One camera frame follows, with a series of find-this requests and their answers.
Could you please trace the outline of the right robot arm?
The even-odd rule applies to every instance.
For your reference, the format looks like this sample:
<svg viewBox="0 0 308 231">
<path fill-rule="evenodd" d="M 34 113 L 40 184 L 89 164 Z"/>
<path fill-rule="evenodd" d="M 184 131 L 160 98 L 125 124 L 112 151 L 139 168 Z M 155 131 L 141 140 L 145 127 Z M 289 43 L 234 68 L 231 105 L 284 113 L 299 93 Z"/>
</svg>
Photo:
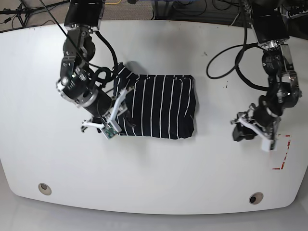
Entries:
<svg viewBox="0 0 308 231">
<path fill-rule="evenodd" d="M 99 32 L 104 5 L 103 0 L 70 1 L 64 21 L 67 29 L 63 45 L 64 57 L 56 87 L 64 99 L 84 108 L 92 115 L 91 120 L 82 125 L 83 130 L 87 126 L 94 126 L 98 131 L 119 133 L 121 128 L 112 124 L 117 116 L 124 115 L 131 127 L 135 127 L 135 123 L 124 100 L 129 89 L 124 88 L 119 96 L 114 97 L 102 90 L 119 74 L 116 53 Z M 96 51 L 92 34 L 96 34 L 111 52 L 113 69 L 91 69 L 90 61 Z"/>
</svg>

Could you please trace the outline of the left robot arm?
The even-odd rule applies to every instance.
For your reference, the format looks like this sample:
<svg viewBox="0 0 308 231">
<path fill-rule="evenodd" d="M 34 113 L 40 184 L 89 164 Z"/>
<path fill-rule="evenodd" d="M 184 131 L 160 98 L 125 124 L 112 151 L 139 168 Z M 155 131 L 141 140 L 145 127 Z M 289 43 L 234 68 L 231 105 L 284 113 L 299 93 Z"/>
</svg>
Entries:
<svg viewBox="0 0 308 231">
<path fill-rule="evenodd" d="M 237 114 L 233 120 L 234 141 L 252 140 L 255 136 L 260 136 L 274 144 L 283 111 L 294 107 L 302 95 L 290 49 L 285 43 L 289 35 L 278 10 L 280 3 L 279 0 L 244 1 L 257 38 L 257 43 L 246 45 L 244 50 L 263 50 L 262 65 L 268 75 L 268 86 L 253 84 L 238 66 L 235 68 L 246 85 L 266 94 L 259 97 L 258 105 L 252 103 L 247 111 Z"/>
</svg>

